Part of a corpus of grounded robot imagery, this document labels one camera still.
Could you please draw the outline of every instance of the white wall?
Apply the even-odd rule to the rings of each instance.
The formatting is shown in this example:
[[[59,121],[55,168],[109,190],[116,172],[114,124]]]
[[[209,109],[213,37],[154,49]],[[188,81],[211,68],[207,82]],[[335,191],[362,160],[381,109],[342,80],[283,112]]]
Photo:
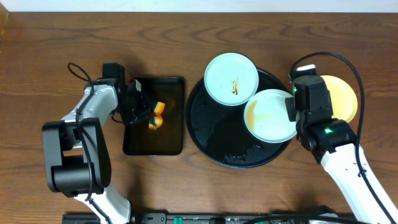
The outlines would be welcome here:
[[[10,12],[398,12],[398,0],[0,0]]]

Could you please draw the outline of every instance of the black round tray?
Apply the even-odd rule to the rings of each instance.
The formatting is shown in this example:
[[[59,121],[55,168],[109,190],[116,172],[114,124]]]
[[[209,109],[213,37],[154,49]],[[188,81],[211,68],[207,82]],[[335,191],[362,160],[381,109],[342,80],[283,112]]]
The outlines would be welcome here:
[[[267,89],[287,91],[286,87],[269,72],[257,69],[257,92]],[[275,159],[290,140],[267,143],[255,138],[246,128],[244,107],[217,103],[206,91],[201,79],[193,88],[187,102],[186,122],[193,142],[205,155],[229,167],[250,168]]]

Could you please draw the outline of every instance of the food stain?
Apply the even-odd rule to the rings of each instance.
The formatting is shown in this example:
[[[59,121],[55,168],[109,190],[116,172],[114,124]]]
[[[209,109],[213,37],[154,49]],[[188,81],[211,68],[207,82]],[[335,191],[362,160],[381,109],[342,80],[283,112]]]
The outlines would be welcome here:
[[[248,126],[250,128],[250,130],[252,130],[253,132],[256,132],[256,123],[260,122],[262,120],[265,119],[270,119],[270,117],[266,114],[254,114],[254,109],[256,108],[258,104],[258,101],[254,101],[253,103],[250,104],[249,108],[248,108]]]
[[[234,94],[235,96],[239,93],[239,88],[238,88],[238,84],[239,84],[239,77],[235,79],[235,81],[232,81],[232,94]]]

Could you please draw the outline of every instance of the black tray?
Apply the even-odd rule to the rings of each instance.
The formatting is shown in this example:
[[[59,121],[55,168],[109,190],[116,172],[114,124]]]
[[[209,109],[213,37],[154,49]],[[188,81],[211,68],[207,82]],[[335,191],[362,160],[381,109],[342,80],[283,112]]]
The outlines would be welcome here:
[[[257,92],[267,89],[287,91],[286,87],[265,70],[257,69]],[[185,119],[189,135],[205,155],[214,161],[236,168],[264,165],[275,159],[290,140],[267,143],[247,130],[243,119],[244,107],[217,103],[206,91],[201,79],[193,88],[187,102]]]
[[[165,103],[158,129],[148,128],[148,122],[126,126],[123,151],[129,156],[175,156],[182,151],[184,81],[181,78],[136,78],[152,101]]]

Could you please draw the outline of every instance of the wooden table surface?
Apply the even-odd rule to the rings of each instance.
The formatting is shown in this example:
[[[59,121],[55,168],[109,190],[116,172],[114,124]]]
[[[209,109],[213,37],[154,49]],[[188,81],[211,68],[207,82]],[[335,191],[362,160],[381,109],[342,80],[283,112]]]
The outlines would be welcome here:
[[[398,205],[397,14],[11,13],[0,54],[0,222],[60,223],[65,212],[88,212],[47,187],[41,127],[69,113],[84,82],[105,62],[137,76],[181,76],[186,95],[207,64],[225,52],[247,55],[289,86],[301,56],[333,51],[362,76],[366,111],[361,144],[374,173]],[[320,74],[346,80],[349,68],[318,57]],[[358,115],[352,122],[356,130]],[[126,156],[124,126],[108,121],[104,136],[112,181],[140,212],[267,213],[327,205],[350,212],[342,193],[312,155],[293,140],[271,163],[253,169],[221,166],[202,154],[184,129],[178,156]]]

